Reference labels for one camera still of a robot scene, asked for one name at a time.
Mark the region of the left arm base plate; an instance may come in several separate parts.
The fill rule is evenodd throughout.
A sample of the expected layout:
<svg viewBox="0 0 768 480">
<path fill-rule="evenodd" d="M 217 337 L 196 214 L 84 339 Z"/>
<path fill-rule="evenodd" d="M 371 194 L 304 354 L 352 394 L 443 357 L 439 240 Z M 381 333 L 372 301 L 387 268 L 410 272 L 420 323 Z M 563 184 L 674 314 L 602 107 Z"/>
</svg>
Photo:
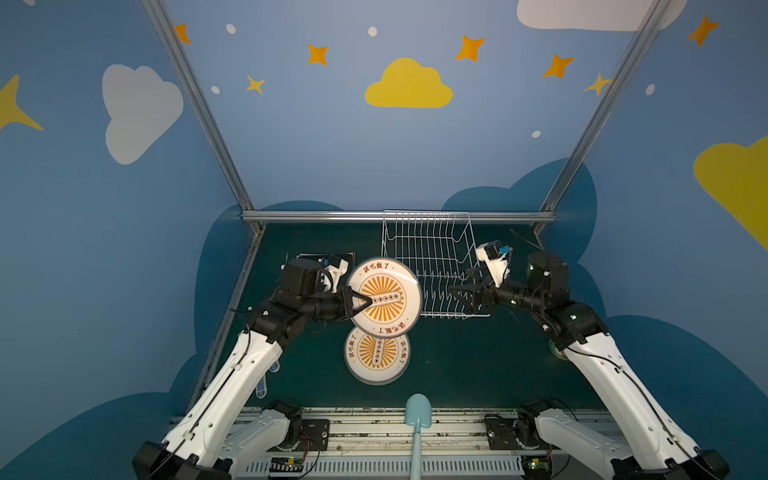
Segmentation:
<svg viewBox="0 0 768 480">
<path fill-rule="evenodd" d="M 326 451 L 329 437 L 328 419 L 302 419 L 301 424 L 292 421 L 284 440 L 270 452 Z"/>
</svg>

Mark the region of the light blue toy shovel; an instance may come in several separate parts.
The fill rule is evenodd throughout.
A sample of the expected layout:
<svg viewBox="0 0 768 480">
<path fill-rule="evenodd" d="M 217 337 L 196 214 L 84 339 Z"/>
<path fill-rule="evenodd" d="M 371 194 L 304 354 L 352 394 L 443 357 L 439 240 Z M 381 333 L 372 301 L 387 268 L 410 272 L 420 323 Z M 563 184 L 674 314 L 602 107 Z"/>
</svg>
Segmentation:
<svg viewBox="0 0 768 480">
<path fill-rule="evenodd" d="M 413 429 L 410 480 L 420 480 L 422 475 L 422 430 L 431 427 L 432 406 L 421 393 L 411 395 L 405 407 L 405 424 Z"/>
</svg>

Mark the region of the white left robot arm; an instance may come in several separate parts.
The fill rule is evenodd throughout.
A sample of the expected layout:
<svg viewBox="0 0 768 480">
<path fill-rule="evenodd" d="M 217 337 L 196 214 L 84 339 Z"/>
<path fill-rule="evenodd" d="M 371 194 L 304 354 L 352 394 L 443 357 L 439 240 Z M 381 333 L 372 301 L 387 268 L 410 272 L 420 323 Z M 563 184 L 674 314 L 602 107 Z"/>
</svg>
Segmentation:
<svg viewBox="0 0 768 480">
<path fill-rule="evenodd" d="M 347 285 L 352 253 L 288 261 L 270 297 L 248 311 L 244 330 L 202 396 L 159 443 L 146 442 L 132 465 L 139 479 L 233 479 L 259 456 L 295 441 L 300 411 L 277 402 L 237 434 L 242 408 L 268 370 L 310 321 L 346 321 L 371 299 Z"/>
</svg>

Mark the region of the white round plate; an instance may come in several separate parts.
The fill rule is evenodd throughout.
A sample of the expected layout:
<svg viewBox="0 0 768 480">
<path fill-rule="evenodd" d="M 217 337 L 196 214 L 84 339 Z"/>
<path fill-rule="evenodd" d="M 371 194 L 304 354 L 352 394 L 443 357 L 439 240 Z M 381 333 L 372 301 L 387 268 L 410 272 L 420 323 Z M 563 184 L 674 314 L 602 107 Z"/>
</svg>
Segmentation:
<svg viewBox="0 0 768 480">
<path fill-rule="evenodd" d="M 418 279 L 397 260 L 366 260 L 352 271 L 347 285 L 372 301 L 352 318 L 365 334 L 385 339 L 404 335 L 421 315 L 423 298 Z"/>
<path fill-rule="evenodd" d="M 407 335 L 379 338 L 355 327 L 344 344 L 344 360 L 349 372 L 360 382 L 383 386 L 398 380 L 411 359 Z"/>
</svg>

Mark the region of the small printed cup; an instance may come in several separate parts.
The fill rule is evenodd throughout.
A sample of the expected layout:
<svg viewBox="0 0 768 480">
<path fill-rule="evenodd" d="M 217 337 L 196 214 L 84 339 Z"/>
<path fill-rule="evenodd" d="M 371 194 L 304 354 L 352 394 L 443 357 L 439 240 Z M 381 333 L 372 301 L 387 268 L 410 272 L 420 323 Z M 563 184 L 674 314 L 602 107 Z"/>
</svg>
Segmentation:
<svg viewBox="0 0 768 480">
<path fill-rule="evenodd" d="M 548 341 L 548 348 L 549 348 L 550 353 L 555 358 L 557 358 L 557 359 L 559 359 L 561 361 L 566 361 L 566 362 L 569 361 L 568 357 L 561 350 L 559 350 L 557 348 L 557 346 L 551 340 Z"/>
</svg>

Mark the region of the right circuit board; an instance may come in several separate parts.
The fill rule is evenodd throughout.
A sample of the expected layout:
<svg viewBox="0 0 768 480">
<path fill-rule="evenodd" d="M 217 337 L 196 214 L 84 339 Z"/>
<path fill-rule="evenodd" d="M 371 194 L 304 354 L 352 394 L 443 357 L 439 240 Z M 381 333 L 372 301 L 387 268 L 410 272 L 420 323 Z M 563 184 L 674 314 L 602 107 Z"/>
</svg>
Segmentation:
<svg viewBox="0 0 768 480">
<path fill-rule="evenodd" d="M 552 463 L 546 457 L 522 457 L 521 465 L 524 480 L 550 480 Z"/>
</svg>

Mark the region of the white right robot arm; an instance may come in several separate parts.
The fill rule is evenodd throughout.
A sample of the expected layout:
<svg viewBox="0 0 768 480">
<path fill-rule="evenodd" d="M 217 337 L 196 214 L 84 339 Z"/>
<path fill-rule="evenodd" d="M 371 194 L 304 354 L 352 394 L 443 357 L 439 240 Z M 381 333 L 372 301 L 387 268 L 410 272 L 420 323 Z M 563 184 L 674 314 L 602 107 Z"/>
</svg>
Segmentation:
<svg viewBox="0 0 768 480">
<path fill-rule="evenodd" d="M 556 254 L 532 253 L 525 281 L 515 282 L 509 274 L 511 252 L 496 242 L 480 245 L 480 264 L 468 272 L 473 283 L 450 292 L 474 313 L 497 306 L 528 312 L 589 382 L 624 437 L 613 441 L 540 400 L 519 409 L 513 425 L 518 444 L 556 446 L 603 479 L 726 478 L 726 460 L 701 449 L 677 425 L 629 366 L 596 311 L 572 299 L 567 263 Z"/>
</svg>

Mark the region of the circuit board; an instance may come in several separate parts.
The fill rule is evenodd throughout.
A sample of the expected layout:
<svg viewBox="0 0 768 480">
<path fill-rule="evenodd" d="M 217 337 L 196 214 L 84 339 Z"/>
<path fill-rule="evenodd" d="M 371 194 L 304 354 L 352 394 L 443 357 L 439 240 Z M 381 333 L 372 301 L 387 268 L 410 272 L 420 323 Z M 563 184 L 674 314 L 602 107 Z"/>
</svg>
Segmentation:
<svg viewBox="0 0 768 480">
<path fill-rule="evenodd" d="M 298 457 L 272 457 L 269 462 L 271 473 L 299 474 L 304 470 L 304 460 Z"/>
<path fill-rule="evenodd" d="M 524 480 L 550 480 L 552 463 L 546 457 L 522 457 L 521 465 Z"/>
</svg>

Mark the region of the blue dotted work glove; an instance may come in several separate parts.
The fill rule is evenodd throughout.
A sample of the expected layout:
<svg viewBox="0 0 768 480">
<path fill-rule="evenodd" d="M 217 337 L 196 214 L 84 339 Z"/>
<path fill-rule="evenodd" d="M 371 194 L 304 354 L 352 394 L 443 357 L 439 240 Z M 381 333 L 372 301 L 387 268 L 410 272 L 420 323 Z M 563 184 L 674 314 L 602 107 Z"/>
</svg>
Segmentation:
<svg viewBox="0 0 768 480">
<path fill-rule="evenodd" d="M 280 370 L 280 362 L 275 361 L 267 370 L 268 373 L 277 373 Z M 258 399 L 264 399 L 268 394 L 267 376 L 264 375 L 257 383 L 255 394 Z"/>
</svg>

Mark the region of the left circuit board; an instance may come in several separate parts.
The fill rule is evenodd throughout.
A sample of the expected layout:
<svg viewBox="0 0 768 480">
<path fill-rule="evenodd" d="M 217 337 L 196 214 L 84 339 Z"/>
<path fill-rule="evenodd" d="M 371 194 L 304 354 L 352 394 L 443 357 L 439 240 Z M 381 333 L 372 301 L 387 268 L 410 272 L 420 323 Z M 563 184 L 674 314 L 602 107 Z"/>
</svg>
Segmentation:
<svg viewBox="0 0 768 480">
<path fill-rule="evenodd" d="M 272 457 L 269 462 L 271 473 L 299 474 L 304 470 L 304 460 L 298 457 Z"/>
</svg>

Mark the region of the black square plate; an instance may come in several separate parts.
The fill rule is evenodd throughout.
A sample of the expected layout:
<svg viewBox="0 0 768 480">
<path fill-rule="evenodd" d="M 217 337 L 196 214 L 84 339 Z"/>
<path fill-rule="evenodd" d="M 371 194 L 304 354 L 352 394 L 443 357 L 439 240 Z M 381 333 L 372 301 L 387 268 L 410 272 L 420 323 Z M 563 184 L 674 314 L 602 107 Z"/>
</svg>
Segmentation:
<svg viewBox="0 0 768 480">
<path fill-rule="evenodd" d="M 356 254 L 354 252 L 336 253 L 336 254 L 307 254 L 319 262 L 324 268 L 334 267 L 346 270 L 353 269 L 356 265 Z"/>
</svg>

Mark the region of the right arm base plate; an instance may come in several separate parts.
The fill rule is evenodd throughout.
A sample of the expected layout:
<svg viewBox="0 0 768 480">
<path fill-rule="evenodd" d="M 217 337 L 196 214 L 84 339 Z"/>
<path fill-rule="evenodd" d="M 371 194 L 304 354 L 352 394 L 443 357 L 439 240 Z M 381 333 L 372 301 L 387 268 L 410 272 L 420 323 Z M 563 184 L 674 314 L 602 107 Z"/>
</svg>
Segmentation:
<svg viewBox="0 0 768 480">
<path fill-rule="evenodd" d="M 545 442 L 537 430 L 534 417 L 507 418 L 487 414 L 483 418 L 486 437 L 491 450 L 549 450 L 563 451 L 559 446 Z"/>
</svg>

